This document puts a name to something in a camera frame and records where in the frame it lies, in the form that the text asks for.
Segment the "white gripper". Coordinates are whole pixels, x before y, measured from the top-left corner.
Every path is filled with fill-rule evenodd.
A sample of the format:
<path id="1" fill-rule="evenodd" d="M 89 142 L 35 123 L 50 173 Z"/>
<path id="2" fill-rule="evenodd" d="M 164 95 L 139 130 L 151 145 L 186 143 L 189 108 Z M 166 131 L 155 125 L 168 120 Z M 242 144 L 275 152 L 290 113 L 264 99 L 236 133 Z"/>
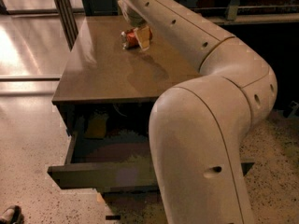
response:
<path id="1" fill-rule="evenodd" d="M 125 20 L 132 27 L 137 27 L 134 29 L 134 33 L 139 47 L 142 50 L 147 50 L 150 47 L 150 28 L 146 26 L 147 22 L 122 0 L 118 1 L 118 5 Z"/>

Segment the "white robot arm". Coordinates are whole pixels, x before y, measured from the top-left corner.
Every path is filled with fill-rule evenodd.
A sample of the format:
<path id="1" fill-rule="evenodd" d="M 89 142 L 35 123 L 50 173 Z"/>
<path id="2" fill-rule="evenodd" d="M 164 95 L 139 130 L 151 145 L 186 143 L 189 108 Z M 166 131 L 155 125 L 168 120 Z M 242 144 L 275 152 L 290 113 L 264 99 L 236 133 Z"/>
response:
<path id="1" fill-rule="evenodd" d="M 155 102 L 149 145 L 169 224 L 254 224 L 239 145 L 278 93 L 270 65 L 239 38 L 174 0 L 121 0 L 177 48 L 199 77 Z"/>

